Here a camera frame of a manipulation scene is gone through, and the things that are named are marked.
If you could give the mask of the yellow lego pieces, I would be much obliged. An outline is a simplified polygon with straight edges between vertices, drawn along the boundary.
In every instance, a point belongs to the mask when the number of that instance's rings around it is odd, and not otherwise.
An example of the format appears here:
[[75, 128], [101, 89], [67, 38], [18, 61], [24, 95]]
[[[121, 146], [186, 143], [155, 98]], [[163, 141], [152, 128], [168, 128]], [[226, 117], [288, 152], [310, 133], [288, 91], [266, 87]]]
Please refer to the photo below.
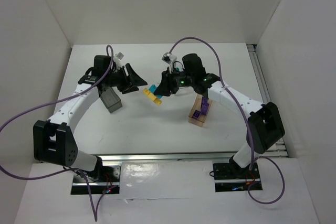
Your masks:
[[145, 88], [143, 89], [143, 94], [149, 98], [153, 103], [155, 103], [156, 105], [161, 105], [162, 101], [161, 99], [157, 98], [149, 89]]

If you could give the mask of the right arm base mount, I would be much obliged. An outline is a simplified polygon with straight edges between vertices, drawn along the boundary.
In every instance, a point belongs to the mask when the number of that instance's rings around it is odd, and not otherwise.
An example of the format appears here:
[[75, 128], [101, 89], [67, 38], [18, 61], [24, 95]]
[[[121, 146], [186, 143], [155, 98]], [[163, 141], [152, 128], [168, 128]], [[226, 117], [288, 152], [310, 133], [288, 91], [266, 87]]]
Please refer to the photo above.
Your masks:
[[213, 170], [209, 175], [214, 178], [215, 192], [236, 192], [250, 190], [262, 190], [258, 165], [255, 163], [252, 171], [248, 168], [238, 174], [230, 169], [228, 163], [213, 163]]

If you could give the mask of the purple lego brick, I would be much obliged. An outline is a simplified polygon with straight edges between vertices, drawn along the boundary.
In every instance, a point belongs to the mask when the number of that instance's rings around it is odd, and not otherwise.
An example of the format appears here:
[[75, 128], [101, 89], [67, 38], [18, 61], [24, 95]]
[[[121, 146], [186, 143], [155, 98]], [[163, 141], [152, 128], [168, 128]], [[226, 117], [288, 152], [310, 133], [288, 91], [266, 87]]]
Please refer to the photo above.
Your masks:
[[209, 109], [209, 102], [208, 102], [208, 99], [207, 99], [207, 103], [203, 104], [203, 106], [201, 106], [201, 112], [203, 115], [206, 115], [208, 113], [208, 109]]

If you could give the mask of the purple rounded printed lego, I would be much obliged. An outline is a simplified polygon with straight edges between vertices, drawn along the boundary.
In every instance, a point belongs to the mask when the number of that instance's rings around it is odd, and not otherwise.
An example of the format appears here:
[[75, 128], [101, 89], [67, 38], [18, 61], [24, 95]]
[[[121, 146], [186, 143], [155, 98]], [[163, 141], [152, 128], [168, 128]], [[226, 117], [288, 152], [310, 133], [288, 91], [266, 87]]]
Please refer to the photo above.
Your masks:
[[203, 106], [203, 104], [205, 103], [207, 103], [207, 99], [205, 97], [202, 97], [201, 106]]

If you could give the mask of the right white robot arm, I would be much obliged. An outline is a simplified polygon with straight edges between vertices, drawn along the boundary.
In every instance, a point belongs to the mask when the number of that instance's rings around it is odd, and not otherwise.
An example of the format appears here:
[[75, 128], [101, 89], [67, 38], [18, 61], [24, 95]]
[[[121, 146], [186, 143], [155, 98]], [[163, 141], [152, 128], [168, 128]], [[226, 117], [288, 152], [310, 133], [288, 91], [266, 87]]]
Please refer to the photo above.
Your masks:
[[219, 76], [206, 72], [197, 54], [188, 54], [182, 58], [182, 71], [175, 69], [176, 57], [173, 54], [165, 53], [162, 60], [169, 67], [162, 72], [161, 82], [154, 95], [169, 97], [180, 88], [191, 87], [197, 94], [234, 112], [243, 113], [248, 123], [246, 144], [229, 160], [233, 172], [240, 173], [247, 169], [251, 160], [265, 153], [284, 136], [285, 129], [274, 103], [263, 104], [231, 87], [223, 86]]

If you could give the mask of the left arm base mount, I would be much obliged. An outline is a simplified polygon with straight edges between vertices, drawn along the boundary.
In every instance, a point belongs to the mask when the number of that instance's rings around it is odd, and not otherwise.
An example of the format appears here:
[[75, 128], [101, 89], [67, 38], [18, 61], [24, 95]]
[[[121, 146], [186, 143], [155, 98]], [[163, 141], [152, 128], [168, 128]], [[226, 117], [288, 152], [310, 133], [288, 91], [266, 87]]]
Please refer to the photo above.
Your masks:
[[[102, 172], [97, 178], [90, 177], [84, 172], [89, 182], [90, 190], [93, 195], [116, 195], [120, 193], [121, 165], [103, 165]], [[80, 172], [73, 176], [71, 195], [88, 195], [88, 186], [85, 178]]]

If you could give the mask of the purple curved lego piece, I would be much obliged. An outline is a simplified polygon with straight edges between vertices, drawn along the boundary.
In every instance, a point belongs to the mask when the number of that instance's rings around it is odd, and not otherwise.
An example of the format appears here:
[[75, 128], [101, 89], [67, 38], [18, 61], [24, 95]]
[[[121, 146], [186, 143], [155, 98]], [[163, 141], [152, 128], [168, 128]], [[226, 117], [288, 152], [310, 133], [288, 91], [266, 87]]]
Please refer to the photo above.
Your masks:
[[200, 118], [200, 116], [202, 116], [202, 115], [203, 115], [203, 114], [202, 114], [201, 111], [195, 110], [195, 111], [193, 112], [193, 114], [192, 114], [192, 118], [198, 120], [198, 119]]

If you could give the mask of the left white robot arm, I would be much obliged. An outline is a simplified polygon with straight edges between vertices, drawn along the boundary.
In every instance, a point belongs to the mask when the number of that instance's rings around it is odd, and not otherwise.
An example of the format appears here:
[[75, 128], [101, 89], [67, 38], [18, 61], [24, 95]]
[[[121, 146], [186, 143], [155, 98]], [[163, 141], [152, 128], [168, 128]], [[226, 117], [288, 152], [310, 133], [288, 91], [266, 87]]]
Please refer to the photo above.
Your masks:
[[86, 111], [103, 92], [116, 87], [122, 94], [138, 91], [147, 85], [131, 67], [113, 67], [110, 56], [96, 55], [93, 66], [79, 79], [72, 99], [45, 121], [33, 126], [34, 158], [41, 162], [76, 168], [93, 180], [104, 173], [102, 159], [78, 149], [74, 131]]

